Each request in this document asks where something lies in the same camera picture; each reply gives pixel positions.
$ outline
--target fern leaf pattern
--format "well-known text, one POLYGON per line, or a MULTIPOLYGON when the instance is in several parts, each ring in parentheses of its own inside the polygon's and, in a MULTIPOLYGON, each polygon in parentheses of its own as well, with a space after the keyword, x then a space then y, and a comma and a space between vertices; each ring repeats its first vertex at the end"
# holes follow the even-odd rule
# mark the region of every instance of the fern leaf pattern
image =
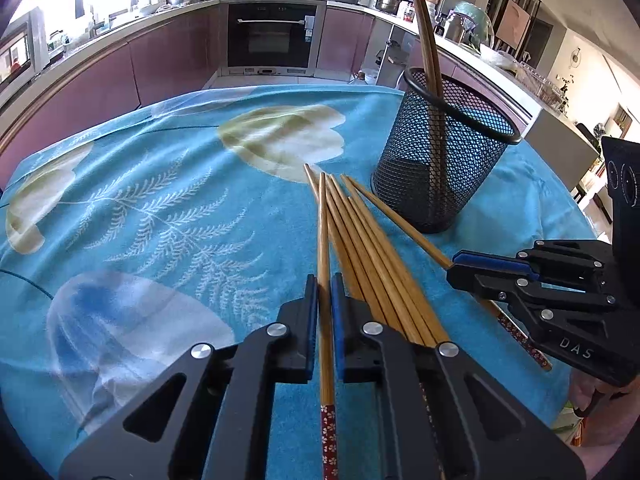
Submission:
POLYGON ((251 273, 262 255, 238 258, 238 253, 251 244, 253 233, 240 241, 225 239, 244 219, 246 209, 229 221, 210 222, 210 216, 225 203, 228 189, 213 202, 185 208, 211 177, 209 169, 187 186, 169 190, 185 156, 186 152, 182 153, 167 170, 130 184, 129 177, 146 162, 145 154, 135 167, 92 192, 88 200, 77 202, 87 206, 68 247, 78 243, 98 217, 97 205, 108 205, 107 227, 85 249, 113 242, 128 224, 137 222, 128 247, 109 256, 108 262, 132 262, 136 274, 163 280, 167 285, 173 283, 176 289, 184 288, 220 316, 248 323, 252 330, 268 320, 264 307, 266 289, 258 285, 266 273, 251 273))

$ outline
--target ceiling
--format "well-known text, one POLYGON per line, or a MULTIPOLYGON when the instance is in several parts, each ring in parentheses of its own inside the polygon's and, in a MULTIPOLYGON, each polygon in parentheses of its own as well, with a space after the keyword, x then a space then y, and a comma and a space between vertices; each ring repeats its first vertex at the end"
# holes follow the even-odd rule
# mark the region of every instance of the ceiling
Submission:
POLYGON ((640 27, 622 0, 541 0, 566 28, 600 47, 640 82, 640 27))

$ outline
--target oven door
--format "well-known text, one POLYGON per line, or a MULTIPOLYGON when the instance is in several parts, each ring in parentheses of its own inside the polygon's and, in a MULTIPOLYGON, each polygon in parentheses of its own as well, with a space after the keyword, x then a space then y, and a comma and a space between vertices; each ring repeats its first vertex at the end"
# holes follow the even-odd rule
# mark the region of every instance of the oven door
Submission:
POLYGON ((315 17, 316 6, 230 4, 228 66, 308 68, 315 17))

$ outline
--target metal mesh cup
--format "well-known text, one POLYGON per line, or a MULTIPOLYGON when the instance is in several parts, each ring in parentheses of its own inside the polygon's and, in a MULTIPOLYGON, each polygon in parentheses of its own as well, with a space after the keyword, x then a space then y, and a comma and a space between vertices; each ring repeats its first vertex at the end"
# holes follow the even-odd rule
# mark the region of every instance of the metal mesh cup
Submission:
POLYGON ((404 79, 408 89, 371 187, 416 229, 437 233, 521 137, 509 117, 464 83, 443 76, 440 99, 426 89, 423 69, 405 70, 404 79))

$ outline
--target metal bolt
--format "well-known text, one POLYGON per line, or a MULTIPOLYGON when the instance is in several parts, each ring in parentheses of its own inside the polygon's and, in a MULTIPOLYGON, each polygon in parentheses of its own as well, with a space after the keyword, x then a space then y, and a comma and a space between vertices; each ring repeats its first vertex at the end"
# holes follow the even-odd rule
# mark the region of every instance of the metal bolt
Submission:
POLYGON ((287 325, 283 325, 282 323, 271 323, 267 327, 267 334, 271 337, 278 337, 281 335, 285 335, 287 333, 287 325))
POLYGON ((455 343, 442 343, 438 352, 443 357, 455 357, 460 352, 460 348, 455 343))
POLYGON ((191 348, 191 357, 195 359, 204 359, 211 355, 211 346, 206 343, 198 343, 191 348))
POLYGON ((369 321, 362 326, 362 331, 367 335, 378 335, 382 333, 382 325, 375 321, 369 321))

